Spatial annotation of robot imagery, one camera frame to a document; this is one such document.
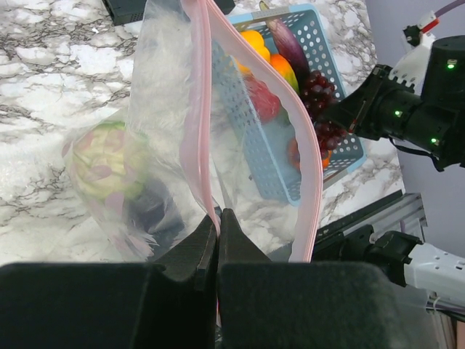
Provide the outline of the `red apple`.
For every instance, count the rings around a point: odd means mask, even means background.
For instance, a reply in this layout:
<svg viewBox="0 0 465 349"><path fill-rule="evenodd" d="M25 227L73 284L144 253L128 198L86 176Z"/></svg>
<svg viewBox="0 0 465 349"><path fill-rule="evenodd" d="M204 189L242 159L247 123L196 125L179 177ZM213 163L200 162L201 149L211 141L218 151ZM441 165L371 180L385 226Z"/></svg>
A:
<svg viewBox="0 0 465 349"><path fill-rule="evenodd" d="M253 76L246 77L245 84L261 123L267 124L275 119L280 112L280 99L271 93L263 81L256 80Z"/></svg>

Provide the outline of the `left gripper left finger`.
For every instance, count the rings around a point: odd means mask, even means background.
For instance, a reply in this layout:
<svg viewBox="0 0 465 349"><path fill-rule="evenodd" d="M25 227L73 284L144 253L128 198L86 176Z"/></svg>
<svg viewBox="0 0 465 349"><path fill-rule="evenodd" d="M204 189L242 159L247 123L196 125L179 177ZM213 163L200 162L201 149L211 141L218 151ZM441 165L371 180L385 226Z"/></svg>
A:
<svg viewBox="0 0 465 349"><path fill-rule="evenodd" d="M154 262L1 268L3 348L212 348L217 234L210 218Z"/></svg>

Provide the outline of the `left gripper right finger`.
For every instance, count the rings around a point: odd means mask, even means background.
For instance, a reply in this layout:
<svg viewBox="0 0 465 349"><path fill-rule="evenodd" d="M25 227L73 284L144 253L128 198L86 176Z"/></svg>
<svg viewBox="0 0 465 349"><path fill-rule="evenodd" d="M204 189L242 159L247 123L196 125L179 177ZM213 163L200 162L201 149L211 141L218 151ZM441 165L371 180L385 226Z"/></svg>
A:
<svg viewBox="0 0 465 349"><path fill-rule="evenodd" d="M225 209L217 294L223 348L407 348L385 275L361 262L271 262Z"/></svg>

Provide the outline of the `blue plastic basket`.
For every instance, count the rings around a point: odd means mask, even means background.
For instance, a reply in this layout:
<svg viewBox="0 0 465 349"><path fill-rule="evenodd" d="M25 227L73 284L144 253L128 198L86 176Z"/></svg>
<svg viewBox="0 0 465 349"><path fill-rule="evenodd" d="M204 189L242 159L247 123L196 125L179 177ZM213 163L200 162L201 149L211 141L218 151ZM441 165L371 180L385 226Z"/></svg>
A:
<svg viewBox="0 0 465 349"><path fill-rule="evenodd" d="M288 26L304 50L309 67L319 70L328 78L335 86L336 99L342 99L345 96L342 81L318 11L311 4L233 15L230 22L238 31L255 30L261 33L267 48L275 53L277 49L265 24L266 20L274 17ZM298 205L301 175L288 162L287 147L295 132L285 120L286 111L281 109L273 120L262 124L233 59L218 44L213 44L212 55L214 87L239 139L248 173L259 194L264 199Z"/></svg>

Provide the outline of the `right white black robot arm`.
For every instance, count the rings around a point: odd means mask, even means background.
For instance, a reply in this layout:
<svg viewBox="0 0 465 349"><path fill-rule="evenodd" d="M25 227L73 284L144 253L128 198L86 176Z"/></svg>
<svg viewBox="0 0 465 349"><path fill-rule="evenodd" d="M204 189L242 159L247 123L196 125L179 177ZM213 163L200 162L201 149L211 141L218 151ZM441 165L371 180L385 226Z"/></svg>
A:
<svg viewBox="0 0 465 349"><path fill-rule="evenodd" d="M463 36L423 36L396 66L377 65L323 118L358 137L388 139L401 152L408 188L426 196L434 229L464 229ZM464 298L462 257L401 232L376 239L370 232L350 233L340 258L374 264L401 286Z"/></svg>

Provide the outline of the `clear pink zip top bag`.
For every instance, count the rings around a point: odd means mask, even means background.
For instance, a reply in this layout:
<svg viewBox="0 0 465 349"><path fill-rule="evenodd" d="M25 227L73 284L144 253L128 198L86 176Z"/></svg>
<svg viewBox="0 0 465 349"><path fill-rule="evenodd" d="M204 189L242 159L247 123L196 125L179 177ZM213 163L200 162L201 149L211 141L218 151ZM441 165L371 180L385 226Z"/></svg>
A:
<svg viewBox="0 0 465 349"><path fill-rule="evenodd" d="M246 45L233 54L231 37ZM264 199L248 173L239 139L212 80L212 46L247 66L280 99L280 109L295 136L288 162L301 175L296 206ZM69 137L62 150L73 187L105 234L114 259L140 262L168 252L190 235L200 221L212 219L221 233L225 209L264 252L290 243L292 262L312 257L323 191L323 169L314 127L297 93L243 40L213 1L149 1L137 42L129 107L104 121L122 121L129 158L143 154L144 184L163 182L185 227L174 238L157 238L138 228L130 205L136 198L117 193L104 201L84 196L70 173L70 149L86 130Z"/></svg>

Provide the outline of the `yellow bell pepper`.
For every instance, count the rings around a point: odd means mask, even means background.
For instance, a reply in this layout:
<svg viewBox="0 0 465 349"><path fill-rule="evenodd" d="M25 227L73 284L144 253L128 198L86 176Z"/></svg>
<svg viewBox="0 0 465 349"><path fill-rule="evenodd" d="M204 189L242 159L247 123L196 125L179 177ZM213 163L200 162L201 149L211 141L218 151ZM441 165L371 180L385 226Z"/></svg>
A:
<svg viewBox="0 0 465 349"><path fill-rule="evenodd" d="M247 44L261 57L263 58L267 63L271 63L271 54L269 49L265 45L265 41L263 36L261 35L260 32L258 31L242 31L239 33L241 37L243 38L244 41L247 42ZM231 45L232 45L232 50L233 54L235 55L236 53L240 52L243 54L246 51L246 45L244 43L240 43L240 40L238 38L233 38L231 37ZM237 58L235 58L235 63L238 67L238 70L243 74L243 75L250 75L251 71L250 69L243 65Z"/></svg>

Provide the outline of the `green cabbage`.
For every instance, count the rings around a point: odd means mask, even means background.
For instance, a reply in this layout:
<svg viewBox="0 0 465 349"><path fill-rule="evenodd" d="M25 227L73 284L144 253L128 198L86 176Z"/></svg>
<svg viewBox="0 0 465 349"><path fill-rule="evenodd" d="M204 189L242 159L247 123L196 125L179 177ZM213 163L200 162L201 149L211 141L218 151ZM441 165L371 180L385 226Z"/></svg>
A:
<svg viewBox="0 0 465 349"><path fill-rule="evenodd" d="M144 186L145 157L129 158L122 121L104 121L77 139L70 149L70 173L82 195L104 201L120 193L134 198Z"/></svg>

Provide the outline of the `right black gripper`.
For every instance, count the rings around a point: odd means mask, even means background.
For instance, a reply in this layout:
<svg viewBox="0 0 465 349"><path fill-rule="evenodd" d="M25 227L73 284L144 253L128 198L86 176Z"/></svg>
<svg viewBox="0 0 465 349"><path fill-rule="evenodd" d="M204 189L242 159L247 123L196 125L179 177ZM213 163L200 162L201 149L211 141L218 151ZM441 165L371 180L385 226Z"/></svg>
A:
<svg viewBox="0 0 465 349"><path fill-rule="evenodd" d="M403 117L412 113L421 98L414 88L391 79L391 71L388 65L376 65L352 94L328 106L320 119L369 140L399 131Z"/></svg>

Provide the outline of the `purple grape bunch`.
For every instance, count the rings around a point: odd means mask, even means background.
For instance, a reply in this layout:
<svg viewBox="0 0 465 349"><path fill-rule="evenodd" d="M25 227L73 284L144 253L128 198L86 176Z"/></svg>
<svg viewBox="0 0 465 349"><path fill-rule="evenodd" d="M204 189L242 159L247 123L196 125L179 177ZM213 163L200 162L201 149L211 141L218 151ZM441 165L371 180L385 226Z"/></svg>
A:
<svg viewBox="0 0 465 349"><path fill-rule="evenodd" d="M320 71L311 71L299 88L301 101L304 103L317 135L320 156L323 161L328 161L331 152L347 136L343 128L323 118L325 109L338 103L333 96L335 85Z"/></svg>

